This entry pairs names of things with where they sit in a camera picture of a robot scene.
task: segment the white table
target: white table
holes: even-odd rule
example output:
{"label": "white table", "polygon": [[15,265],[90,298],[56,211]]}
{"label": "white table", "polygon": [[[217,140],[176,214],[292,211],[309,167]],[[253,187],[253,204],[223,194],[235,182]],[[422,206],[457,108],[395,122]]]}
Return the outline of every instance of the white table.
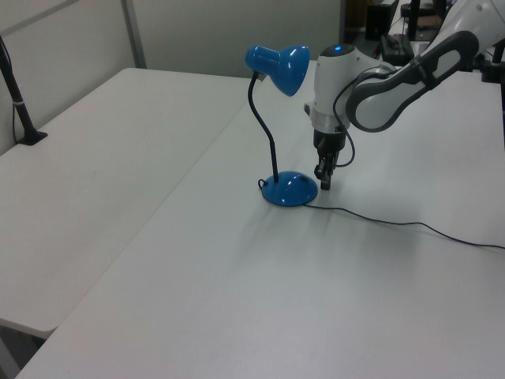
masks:
{"label": "white table", "polygon": [[249,80],[126,69],[0,157],[0,325],[48,337],[245,103]]}
{"label": "white table", "polygon": [[[317,161],[313,69],[293,98],[255,95],[281,170]],[[457,73],[388,131],[351,133],[356,161],[316,204],[505,244],[498,86]],[[244,106],[19,378],[505,376],[503,253],[276,208],[256,186],[270,169]]]}

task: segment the cable clamp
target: cable clamp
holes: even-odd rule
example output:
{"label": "cable clamp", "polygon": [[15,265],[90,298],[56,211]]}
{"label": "cable clamp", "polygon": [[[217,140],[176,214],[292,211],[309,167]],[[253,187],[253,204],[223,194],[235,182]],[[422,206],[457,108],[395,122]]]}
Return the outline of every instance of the cable clamp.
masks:
{"label": "cable clamp", "polygon": [[426,70],[425,67],[423,67],[422,62],[419,60],[420,56],[418,55],[412,61],[410,61],[410,65],[412,66],[413,69],[416,69],[417,72],[419,73],[419,76],[421,77],[421,81],[425,84],[426,88],[429,90],[434,89],[439,83],[437,82],[436,78],[433,76],[433,73],[429,72]]}

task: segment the gray wall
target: gray wall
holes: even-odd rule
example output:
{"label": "gray wall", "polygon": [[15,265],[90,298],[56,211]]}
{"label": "gray wall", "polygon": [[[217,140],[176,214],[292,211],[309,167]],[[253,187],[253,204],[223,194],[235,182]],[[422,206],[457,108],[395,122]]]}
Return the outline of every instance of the gray wall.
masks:
{"label": "gray wall", "polygon": [[[315,59],[340,42],[344,6],[344,0],[0,0],[0,33],[38,129],[135,66],[129,36],[143,58],[138,66],[248,77],[250,45],[303,43]],[[0,79],[0,155],[13,146],[11,107]]]}
{"label": "gray wall", "polygon": [[149,69],[248,77],[253,44],[338,43],[344,0],[129,0]]}
{"label": "gray wall", "polygon": [[[0,0],[0,6],[6,1],[24,3],[9,12],[0,9],[0,32],[37,129],[121,69],[134,66],[119,0],[72,2],[28,25],[22,21],[33,16],[36,20],[37,12],[63,1]],[[13,29],[20,22],[21,28]],[[0,77],[0,154],[13,146],[11,112],[12,101]],[[17,135],[22,137],[19,119],[17,124]]]}

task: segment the lamp shade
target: lamp shade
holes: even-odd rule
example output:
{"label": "lamp shade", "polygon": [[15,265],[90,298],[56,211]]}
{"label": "lamp shade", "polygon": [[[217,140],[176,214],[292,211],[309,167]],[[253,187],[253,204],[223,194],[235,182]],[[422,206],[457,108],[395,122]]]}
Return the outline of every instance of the lamp shade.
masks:
{"label": "lamp shade", "polygon": [[258,73],[268,75],[285,95],[297,93],[309,67],[309,48],[302,45],[275,51],[259,45],[247,50],[245,63]]}

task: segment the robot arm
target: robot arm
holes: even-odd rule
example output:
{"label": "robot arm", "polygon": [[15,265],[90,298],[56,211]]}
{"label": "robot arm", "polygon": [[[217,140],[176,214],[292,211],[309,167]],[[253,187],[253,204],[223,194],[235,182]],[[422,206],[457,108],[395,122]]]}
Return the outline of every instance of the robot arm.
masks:
{"label": "robot arm", "polygon": [[305,105],[320,158],[315,174],[321,189],[329,190],[345,144],[333,102],[346,85],[353,81],[335,104],[343,126],[348,128],[352,122],[358,129],[379,132],[390,127],[409,104],[503,38],[505,0],[458,0],[430,47],[398,71],[354,47],[326,49],[317,61],[315,99]]}
{"label": "robot arm", "polygon": [[367,132],[390,127],[409,104],[505,38],[503,17],[504,0],[458,1],[422,55],[387,79],[358,78],[346,103],[350,121]]}

